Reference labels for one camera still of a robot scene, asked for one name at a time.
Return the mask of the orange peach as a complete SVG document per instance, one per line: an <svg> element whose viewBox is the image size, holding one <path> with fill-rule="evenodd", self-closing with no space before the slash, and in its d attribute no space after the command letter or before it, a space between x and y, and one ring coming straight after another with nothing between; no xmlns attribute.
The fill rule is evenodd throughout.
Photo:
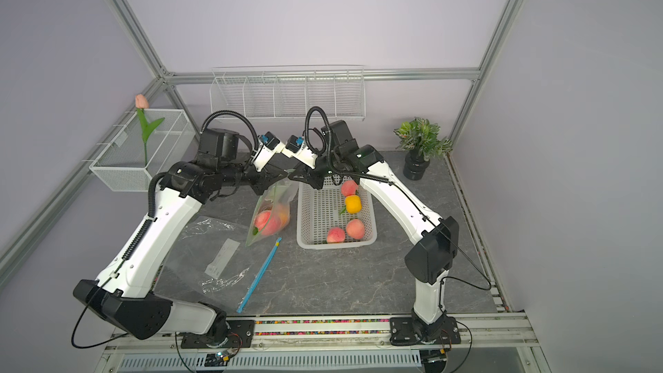
<svg viewBox="0 0 663 373"><path fill-rule="evenodd" d="M284 229L290 221L290 207L288 204L278 204L276 213L280 221L280 229Z"/></svg>

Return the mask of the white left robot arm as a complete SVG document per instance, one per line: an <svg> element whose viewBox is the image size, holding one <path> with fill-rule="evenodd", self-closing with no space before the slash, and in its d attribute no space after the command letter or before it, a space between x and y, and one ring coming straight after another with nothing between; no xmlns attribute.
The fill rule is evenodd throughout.
<svg viewBox="0 0 663 373"><path fill-rule="evenodd" d="M138 339L158 333L191 333L207 345L229 335L225 311L212 305L178 302L156 295L153 282L190 219L222 188L250 186L257 194L285 172L269 160L285 145L272 133L257 138L247 163L238 162L238 133L207 130L191 162L176 162L148 185L148 212L124 248L93 280L73 291L84 309Z"/></svg>

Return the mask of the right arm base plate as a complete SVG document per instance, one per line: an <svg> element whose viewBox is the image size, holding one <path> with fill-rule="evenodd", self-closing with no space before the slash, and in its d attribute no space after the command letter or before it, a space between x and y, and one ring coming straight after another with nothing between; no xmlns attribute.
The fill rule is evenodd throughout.
<svg viewBox="0 0 663 373"><path fill-rule="evenodd" d="M416 314L390 318L390 344L413 345L459 345L461 338L454 317L442 314L433 324L426 324Z"/></svg>

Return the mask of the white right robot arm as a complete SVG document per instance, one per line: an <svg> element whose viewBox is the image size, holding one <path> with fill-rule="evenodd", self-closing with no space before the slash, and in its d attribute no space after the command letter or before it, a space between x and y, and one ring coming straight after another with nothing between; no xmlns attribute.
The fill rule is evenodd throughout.
<svg viewBox="0 0 663 373"><path fill-rule="evenodd" d="M327 177L350 178L380 201L412 243L405 256L415 279L409 342L428 344L450 335L455 323L446 315L444 288L459 253L459 223L452 217L442 218L417 199L373 146L357 145L345 121L327 123L317 134L323 148L314 163L300 162L288 178L314 189L323 188Z"/></svg>

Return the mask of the yellow peach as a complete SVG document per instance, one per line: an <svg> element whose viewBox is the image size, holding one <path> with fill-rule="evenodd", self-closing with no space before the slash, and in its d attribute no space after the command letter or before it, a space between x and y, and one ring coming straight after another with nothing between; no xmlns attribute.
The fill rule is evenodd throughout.
<svg viewBox="0 0 663 373"><path fill-rule="evenodd" d="M361 198L354 194L345 198L345 212L349 214L357 214L363 210Z"/></svg>

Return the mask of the clear bag with blue zipper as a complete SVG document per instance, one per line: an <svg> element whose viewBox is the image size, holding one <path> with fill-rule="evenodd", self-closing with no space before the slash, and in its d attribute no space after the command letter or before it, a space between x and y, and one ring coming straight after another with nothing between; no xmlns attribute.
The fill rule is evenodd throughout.
<svg viewBox="0 0 663 373"><path fill-rule="evenodd" d="M198 216L177 239L169 268L202 302L241 314L279 242L279 233L266 237L242 224Z"/></svg>

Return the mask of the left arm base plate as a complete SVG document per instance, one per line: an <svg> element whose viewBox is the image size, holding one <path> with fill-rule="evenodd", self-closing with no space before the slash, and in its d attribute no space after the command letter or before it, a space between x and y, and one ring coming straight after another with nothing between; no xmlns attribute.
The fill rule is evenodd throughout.
<svg viewBox="0 0 663 373"><path fill-rule="evenodd" d="M181 333L183 349L231 349L248 348L255 333L253 319L224 319L205 334Z"/></svg>

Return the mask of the green printed zip-top bag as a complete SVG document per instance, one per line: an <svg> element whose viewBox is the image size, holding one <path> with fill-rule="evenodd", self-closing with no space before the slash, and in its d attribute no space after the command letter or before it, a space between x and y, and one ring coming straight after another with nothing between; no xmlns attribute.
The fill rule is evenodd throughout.
<svg viewBox="0 0 663 373"><path fill-rule="evenodd" d="M283 179L271 185L257 202L245 245L271 237L284 230L291 217L291 203L298 193L299 184Z"/></svg>

